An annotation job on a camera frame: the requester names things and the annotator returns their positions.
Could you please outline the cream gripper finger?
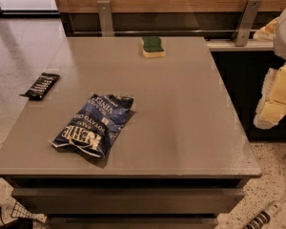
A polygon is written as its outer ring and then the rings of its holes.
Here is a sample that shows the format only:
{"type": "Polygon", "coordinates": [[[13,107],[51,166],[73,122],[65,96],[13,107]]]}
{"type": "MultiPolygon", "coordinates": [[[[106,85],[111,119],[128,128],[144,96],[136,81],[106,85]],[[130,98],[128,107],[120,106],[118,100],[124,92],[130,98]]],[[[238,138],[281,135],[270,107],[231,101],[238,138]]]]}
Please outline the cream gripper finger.
{"type": "Polygon", "coordinates": [[[279,18],[275,18],[270,21],[266,26],[262,27],[258,31],[254,33],[253,39],[254,40],[266,40],[266,41],[273,41],[274,36],[276,33],[276,25],[279,18]]]}
{"type": "Polygon", "coordinates": [[[258,129],[268,130],[275,127],[286,115],[286,62],[278,70],[269,69],[261,93],[254,124],[258,129]]]}

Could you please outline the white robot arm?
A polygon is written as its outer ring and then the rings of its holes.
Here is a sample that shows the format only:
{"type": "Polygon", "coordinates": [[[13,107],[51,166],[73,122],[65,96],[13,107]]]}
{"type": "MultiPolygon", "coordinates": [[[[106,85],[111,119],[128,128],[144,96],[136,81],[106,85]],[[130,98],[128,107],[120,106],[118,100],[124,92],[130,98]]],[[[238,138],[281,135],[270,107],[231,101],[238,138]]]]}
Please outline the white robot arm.
{"type": "Polygon", "coordinates": [[[270,68],[261,90],[262,97],[255,109],[254,125],[268,130],[286,115],[286,9],[281,15],[254,34],[254,40],[272,41],[275,55],[285,60],[278,70],[270,68]]]}

